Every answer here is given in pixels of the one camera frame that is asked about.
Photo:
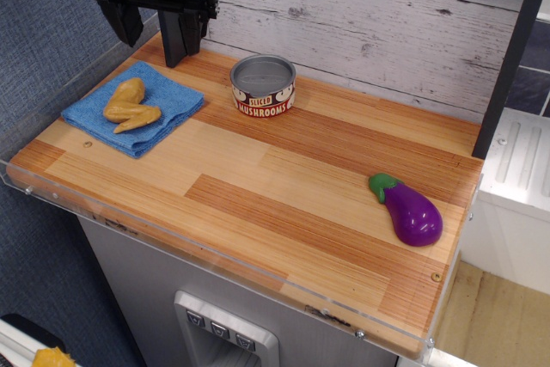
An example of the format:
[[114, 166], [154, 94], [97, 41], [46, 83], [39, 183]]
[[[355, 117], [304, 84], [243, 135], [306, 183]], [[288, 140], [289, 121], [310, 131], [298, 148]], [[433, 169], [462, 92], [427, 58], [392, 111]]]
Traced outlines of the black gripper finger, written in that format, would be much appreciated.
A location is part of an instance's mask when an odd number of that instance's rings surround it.
[[120, 41], [134, 47], [144, 25], [137, 6], [121, 3], [101, 3], [101, 11]]
[[175, 17], [175, 45], [177, 57], [193, 56], [200, 51], [205, 37], [208, 19], [203, 12], [187, 10]]

